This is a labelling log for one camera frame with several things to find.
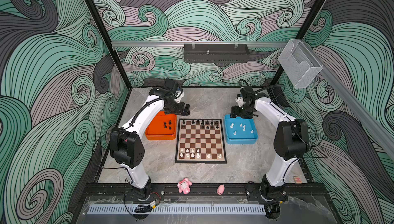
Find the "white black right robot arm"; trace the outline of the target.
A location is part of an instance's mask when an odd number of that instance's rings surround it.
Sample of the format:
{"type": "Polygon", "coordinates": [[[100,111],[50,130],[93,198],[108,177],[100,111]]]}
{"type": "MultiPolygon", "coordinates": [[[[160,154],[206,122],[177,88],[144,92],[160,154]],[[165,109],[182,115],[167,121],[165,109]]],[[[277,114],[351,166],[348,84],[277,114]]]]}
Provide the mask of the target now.
{"type": "Polygon", "coordinates": [[[263,176],[261,192],[263,196],[274,197],[274,194],[284,195],[285,178],[294,164],[309,151],[308,124],[303,119],[296,119],[279,108],[262,91],[251,86],[240,88],[236,97],[237,105],[230,111],[231,118],[251,119],[254,112],[265,116],[275,127],[274,162],[267,174],[263,176]]]}

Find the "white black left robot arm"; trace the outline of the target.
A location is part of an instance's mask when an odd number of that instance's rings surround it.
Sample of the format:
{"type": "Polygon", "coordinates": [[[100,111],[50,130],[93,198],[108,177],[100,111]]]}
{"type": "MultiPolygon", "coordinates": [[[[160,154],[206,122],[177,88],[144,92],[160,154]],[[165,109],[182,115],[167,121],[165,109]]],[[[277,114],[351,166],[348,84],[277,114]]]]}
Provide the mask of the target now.
{"type": "Polygon", "coordinates": [[[148,198],[151,190],[151,179],[142,164],[145,148],[141,138],[160,111],[189,116],[190,105],[181,101],[183,96],[182,87],[175,80],[166,78],[161,87],[150,90],[145,104],[128,123],[113,128],[110,133],[110,155],[126,170],[131,188],[139,198],[148,198]]]}

